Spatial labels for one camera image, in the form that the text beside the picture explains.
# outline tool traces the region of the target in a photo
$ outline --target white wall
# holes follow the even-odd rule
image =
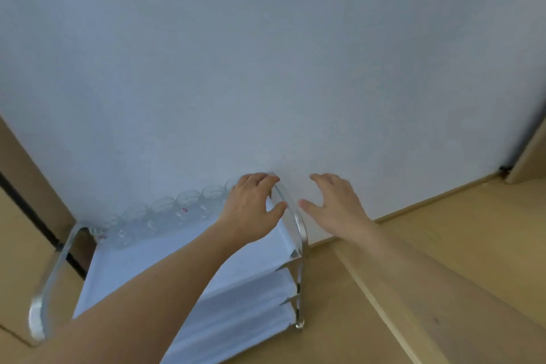
[[[546,0],[0,7],[0,114],[80,219],[270,169],[382,216],[495,171],[546,100]]]

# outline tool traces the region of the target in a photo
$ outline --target black strip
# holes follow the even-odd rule
[[[30,347],[30,348],[34,348],[34,346],[28,342],[27,340],[25,340],[24,338],[18,336],[16,333],[14,333],[13,331],[7,329],[6,327],[4,327],[2,324],[0,324],[0,330],[2,331],[5,331],[6,333],[10,334],[13,338],[15,338],[16,340],[22,342],[25,346],[27,347]]]
[[[42,235],[53,245],[54,248],[57,248],[60,243],[57,236],[47,227],[43,220],[37,215],[30,204],[27,203],[23,196],[13,187],[8,179],[0,172],[0,187],[4,189],[6,194],[17,204],[17,207],[21,209],[25,216],[32,222],[32,224],[40,231]],[[67,262],[74,268],[80,277],[85,279],[87,273],[83,269],[80,263],[72,256],[71,253],[67,256]]]

